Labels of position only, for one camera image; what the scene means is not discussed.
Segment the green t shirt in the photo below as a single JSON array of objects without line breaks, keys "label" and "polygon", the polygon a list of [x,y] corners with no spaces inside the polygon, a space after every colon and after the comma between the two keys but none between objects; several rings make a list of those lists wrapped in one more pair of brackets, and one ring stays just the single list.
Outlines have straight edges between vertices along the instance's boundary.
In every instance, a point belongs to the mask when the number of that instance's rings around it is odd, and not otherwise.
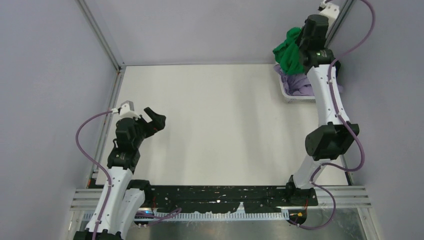
[{"label": "green t shirt", "polygon": [[288,75],[297,75],[304,72],[304,66],[300,63],[299,47],[296,44],[301,30],[300,27],[291,28],[286,33],[286,39],[272,50],[275,62]]}]

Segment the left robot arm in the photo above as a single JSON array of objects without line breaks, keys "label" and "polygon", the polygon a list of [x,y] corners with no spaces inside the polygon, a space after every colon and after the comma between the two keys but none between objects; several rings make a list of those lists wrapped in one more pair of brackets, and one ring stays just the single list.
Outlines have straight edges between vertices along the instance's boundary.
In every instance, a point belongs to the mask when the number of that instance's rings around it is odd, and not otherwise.
[{"label": "left robot arm", "polygon": [[98,113],[82,123],[85,126],[103,115],[119,115],[113,148],[106,167],[82,148],[79,135],[83,127],[78,128],[75,134],[78,149],[103,171],[106,181],[94,214],[85,229],[74,234],[75,240],[124,240],[139,207],[148,207],[153,202],[150,182],[135,180],[133,175],[140,159],[141,143],[165,128],[166,116],[149,107],[144,112],[150,117],[150,121],[146,121],[129,103],[125,103],[119,108]]}]

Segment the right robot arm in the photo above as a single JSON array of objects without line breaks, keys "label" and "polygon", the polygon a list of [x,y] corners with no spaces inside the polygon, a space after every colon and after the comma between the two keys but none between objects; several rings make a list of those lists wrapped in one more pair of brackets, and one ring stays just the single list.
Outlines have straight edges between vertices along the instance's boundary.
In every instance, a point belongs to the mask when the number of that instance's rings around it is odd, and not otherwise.
[{"label": "right robot arm", "polygon": [[319,14],[309,15],[295,44],[299,62],[312,86],[318,113],[318,127],[304,141],[306,157],[300,168],[285,185],[285,198],[291,205],[312,199],[315,179],[325,167],[345,154],[358,136],[358,124],[352,124],[342,109],[336,79],[336,59],[326,48],[329,19]]}]

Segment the black t shirt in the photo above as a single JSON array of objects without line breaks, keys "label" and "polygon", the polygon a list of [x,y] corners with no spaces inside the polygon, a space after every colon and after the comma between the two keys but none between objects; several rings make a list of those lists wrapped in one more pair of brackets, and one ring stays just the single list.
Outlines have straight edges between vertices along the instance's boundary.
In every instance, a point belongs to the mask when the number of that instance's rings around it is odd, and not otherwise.
[{"label": "black t shirt", "polygon": [[335,66],[335,78],[337,79],[338,75],[339,75],[339,70],[340,70],[342,64],[340,63],[339,60],[337,60],[334,64],[334,66]]}]

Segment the lavender t shirt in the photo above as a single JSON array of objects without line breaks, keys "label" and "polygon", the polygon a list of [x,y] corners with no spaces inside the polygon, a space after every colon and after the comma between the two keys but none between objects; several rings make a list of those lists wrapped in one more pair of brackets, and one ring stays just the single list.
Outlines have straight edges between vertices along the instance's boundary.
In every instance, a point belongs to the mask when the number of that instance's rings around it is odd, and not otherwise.
[{"label": "lavender t shirt", "polygon": [[339,98],[343,87],[336,81],[336,67],[332,64],[313,66],[306,73],[288,74],[279,64],[274,70],[280,75],[283,91],[291,98],[309,97],[316,102]]}]

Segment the white laundry basket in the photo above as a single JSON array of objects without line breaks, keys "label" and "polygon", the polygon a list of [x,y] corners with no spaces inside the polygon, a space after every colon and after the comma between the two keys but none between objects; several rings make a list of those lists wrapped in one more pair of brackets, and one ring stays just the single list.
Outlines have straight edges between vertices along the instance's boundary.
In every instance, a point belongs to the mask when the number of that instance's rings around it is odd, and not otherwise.
[{"label": "white laundry basket", "polygon": [[286,74],[277,62],[273,69],[279,75],[280,89],[286,102],[315,102],[313,87],[306,74]]}]

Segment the right corner frame post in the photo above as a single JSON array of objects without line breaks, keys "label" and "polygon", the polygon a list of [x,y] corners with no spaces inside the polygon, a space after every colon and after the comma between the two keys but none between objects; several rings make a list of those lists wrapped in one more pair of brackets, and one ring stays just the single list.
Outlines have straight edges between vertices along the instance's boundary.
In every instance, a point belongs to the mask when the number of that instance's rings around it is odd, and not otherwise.
[{"label": "right corner frame post", "polygon": [[327,40],[325,43],[326,47],[329,47],[333,40],[335,39],[338,31],[340,30],[342,24],[346,20],[349,12],[355,5],[356,0],[343,0],[342,5],[340,6],[340,12],[338,14],[338,17],[336,18],[335,22],[332,24],[332,26],[329,28],[327,33]]}]

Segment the corner frame post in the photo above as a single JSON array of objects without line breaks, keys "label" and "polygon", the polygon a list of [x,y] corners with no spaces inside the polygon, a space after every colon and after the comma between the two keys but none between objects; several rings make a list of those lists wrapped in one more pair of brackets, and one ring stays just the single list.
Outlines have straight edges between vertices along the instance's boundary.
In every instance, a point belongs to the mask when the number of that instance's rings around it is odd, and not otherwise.
[{"label": "corner frame post", "polygon": [[325,43],[326,47],[329,47],[333,40],[335,39],[338,31],[340,30],[342,24],[346,20],[349,12],[355,5],[356,0],[343,0],[342,5],[340,6],[340,12],[338,14],[338,17],[336,18],[335,22],[332,24],[332,26],[329,28],[327,33],[327,40]]},{"label": "corner frame post", "polygon": [[117,72],[121,72],[126,64],[106,23],[106,15],[102,13],[100,4],[96,0],[76,0],[75,2],[79,5],[83,16],[113,67]]}]

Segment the left corner frame post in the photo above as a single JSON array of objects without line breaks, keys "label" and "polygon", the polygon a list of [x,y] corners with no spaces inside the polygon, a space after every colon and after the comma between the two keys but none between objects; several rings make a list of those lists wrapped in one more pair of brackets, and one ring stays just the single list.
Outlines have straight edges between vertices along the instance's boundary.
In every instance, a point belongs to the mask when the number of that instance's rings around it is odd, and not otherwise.
[{"label": "left corner frame post", "polygon": [[79,5],[83,16],[113,67],[117,72],[121,72],[126,64],[106,23],[106,15],[102,13],[100,4],[96,0],[76,0],[75,2]]}]

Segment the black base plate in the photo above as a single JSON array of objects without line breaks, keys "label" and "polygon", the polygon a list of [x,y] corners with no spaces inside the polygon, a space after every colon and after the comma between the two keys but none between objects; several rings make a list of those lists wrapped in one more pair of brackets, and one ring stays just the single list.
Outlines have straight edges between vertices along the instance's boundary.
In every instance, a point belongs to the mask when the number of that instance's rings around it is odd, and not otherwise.
[{"label": "black base plate", "polygon": [[285,186],[201,186],[150,185],[141,205],[149,210],[169,213],[234,213],[243,207],[247,213],[276,213],[281,207],[295,209],[318,205],[313,189],[292,190]]}]

